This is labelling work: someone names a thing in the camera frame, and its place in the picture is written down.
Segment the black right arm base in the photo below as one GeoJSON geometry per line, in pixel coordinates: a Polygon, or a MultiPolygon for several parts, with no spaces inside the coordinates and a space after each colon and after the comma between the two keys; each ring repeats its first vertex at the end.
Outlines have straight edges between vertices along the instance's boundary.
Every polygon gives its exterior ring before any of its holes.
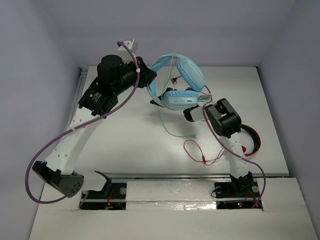
{"type": "Polygon", "coordinates": [[[239,192],[232,188],[231,182],[215,182],[210,195],[216,200],[217,210],[263,209],[262,201],[258,201],[260,190],[256,181],[239,192]]]}

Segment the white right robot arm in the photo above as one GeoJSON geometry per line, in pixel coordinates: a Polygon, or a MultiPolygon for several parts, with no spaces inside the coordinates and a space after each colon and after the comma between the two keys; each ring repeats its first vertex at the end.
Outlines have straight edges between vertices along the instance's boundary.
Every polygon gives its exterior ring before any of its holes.
{"type": "Polygon", "coordinates": [[[156,91],[147,88],[152,100],[152,104],[167,107],[171,110],[183,110],[185,119],[188,122],[196,122],[204,119],[209,122],[213,132],[220,136],[222,147],[227,152],[230,169],[230,189],[238,197],[243,196],[254,185],[252,173],[247,167],[246,161],[242,157],[254,155],[261,147],[261,138],[252,127],[242,124],[239,114],[227,101],[222,98],[215,104],[199,106],[201,100],[211,99],[211,95],[200,95],[195,90],[176,90],[167,88],[160,96],[156,96],[156,91]],[[244,130],[253,140],[253,150],[245,153],[246,148],[241,144],[240,133],[244,130]]]}

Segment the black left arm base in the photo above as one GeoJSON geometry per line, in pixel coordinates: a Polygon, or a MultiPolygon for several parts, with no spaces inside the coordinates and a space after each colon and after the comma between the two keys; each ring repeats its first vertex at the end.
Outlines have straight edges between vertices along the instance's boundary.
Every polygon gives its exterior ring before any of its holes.
{"type": "Polygon", "coordinates": [[[78,207],[81,210],[126,210],[127,182],[113,182],[104,173],[99,174],[106,179],[103,188],[83,192],[78,207]]]}

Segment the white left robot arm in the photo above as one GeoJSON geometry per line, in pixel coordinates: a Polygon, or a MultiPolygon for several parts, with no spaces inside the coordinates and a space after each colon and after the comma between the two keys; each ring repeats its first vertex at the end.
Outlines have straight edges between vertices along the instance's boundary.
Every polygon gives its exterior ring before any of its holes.
{"type": "Polygon", "coordinates": [[[147,87],[157,74],[137,56],[125,62],[118,55],[106,55],[97,66],[97,77],[85,90],[78,102],[75,115],[64,133],[47,145],[57,146],[43,161],[32,159],[29,169],[46,184],[72,198],[83,187],[85,177],[74,167],[89,138],[109,115],[115,113],[131,98],[118,103],[118,96],[129,88],[147,87]]]}

